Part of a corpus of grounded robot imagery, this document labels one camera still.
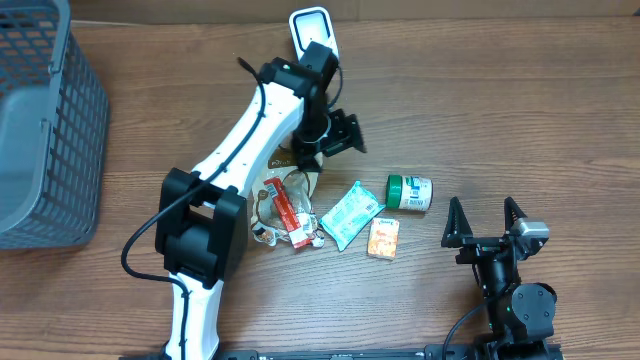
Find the beige brown snack pouch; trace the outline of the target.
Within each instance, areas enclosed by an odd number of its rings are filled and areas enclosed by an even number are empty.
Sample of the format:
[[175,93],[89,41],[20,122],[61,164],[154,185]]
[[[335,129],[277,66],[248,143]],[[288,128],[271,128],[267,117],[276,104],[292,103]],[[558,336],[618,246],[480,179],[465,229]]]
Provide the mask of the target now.
[[274,151],[252,185],[253,209],[250,231],[256,242],[270,247],[275,247],[278,242],[292,245],[271,196],[264,186],[266,180],[277,177],[282,181],[294,209],[298,212],[304,211],[311,218],[312,243],[307,246],[324,246],[325,235],[319,229],[318,218],[311,202],[318,176],[316,172],[299,170],[290,149],[279,146]]

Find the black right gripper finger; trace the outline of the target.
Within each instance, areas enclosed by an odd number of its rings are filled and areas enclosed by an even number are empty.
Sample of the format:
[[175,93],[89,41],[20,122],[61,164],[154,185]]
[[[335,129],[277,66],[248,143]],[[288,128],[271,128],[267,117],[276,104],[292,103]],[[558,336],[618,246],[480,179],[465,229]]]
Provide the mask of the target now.
[[473,232],[464,213],[460,200],[452,197],[449,203],[448,219],[441,240],[444,248],[460,248],[467,245]]
[[521,224],[521,219],[526,218],[526,214],[520,209],[512,197],[504,200],[505,230],[509,233],[517,233]]

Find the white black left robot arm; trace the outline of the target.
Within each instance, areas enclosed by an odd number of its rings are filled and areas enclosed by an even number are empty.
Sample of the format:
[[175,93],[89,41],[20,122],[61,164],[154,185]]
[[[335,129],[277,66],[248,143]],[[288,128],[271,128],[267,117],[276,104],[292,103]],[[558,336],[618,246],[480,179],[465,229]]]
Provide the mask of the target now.
[[209,157],[186,172],[172,169],[160,194],[155,248],[174,292],[171,336],[164,359],[212,359],[223,285],[249,235],[247,197],[268,158],[285,140],[295,166],[318,172],[317,155],[364,151],[357,119],[335,110],[326,90],[341,72],[338,58],[306,55],[296,63],[275,58],[252,74],[249,107]]

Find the green lid white jar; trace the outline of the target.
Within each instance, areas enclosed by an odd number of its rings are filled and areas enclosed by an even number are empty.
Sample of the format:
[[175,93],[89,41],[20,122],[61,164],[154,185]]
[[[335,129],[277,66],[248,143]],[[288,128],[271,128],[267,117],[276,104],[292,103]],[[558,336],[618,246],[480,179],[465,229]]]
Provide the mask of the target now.
[[426,212],[433,198],[433,183],[419,176],[388,176],[386,207],[391,209]]

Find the orange small carton box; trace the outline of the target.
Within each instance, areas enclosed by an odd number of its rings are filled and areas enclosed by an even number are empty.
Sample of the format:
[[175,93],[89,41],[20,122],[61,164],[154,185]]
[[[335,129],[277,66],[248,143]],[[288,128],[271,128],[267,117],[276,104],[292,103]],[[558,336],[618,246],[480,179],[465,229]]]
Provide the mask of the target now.
[[400,223],[389,218],[374,218],[371,223],[367,254],[393,260],[396,257]]

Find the red snack bar packet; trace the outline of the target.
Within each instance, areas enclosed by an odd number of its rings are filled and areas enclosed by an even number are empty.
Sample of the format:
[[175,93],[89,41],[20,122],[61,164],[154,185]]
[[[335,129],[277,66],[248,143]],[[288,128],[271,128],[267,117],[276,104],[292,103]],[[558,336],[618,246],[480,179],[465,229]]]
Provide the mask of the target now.
[[290,242],[295,249],[310,245],[312,239],[312,224],[310,216],[304,211],[294,209],[282,181],[271,178],[264,182],[264,186],[271,196],[280,219],[288,233]]

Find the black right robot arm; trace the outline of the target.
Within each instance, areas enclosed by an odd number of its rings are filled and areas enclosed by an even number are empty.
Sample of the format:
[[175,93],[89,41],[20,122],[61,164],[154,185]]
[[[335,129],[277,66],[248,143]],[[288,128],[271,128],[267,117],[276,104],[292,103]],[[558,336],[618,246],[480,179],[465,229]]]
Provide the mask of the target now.
[[469,265],[482,291],[483,302],[463,315],[449,330],[440,357],[447,359],[457,330],[481,311],[490,331],[475,337],[458,356],[464,359],[559,359],[559,347],[547,339],[554,334],[557,294],[546,283],[524,283],[518,264],[536,255],[550,238],[542,220],[528,217],[515,200],[504,200],[505,231],[499,237],[476,237],[461,202],[453,197],[441,240],[457,249],[455,261]]

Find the teal orange snack packet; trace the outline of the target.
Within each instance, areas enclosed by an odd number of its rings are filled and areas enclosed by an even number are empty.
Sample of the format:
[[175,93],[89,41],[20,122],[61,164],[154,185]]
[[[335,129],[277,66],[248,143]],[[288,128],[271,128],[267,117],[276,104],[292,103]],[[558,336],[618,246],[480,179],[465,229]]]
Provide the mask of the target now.
[[341,200],[319,221],[319,224],[343,252],[361,230],[382,210],[376,196],[356,181]]

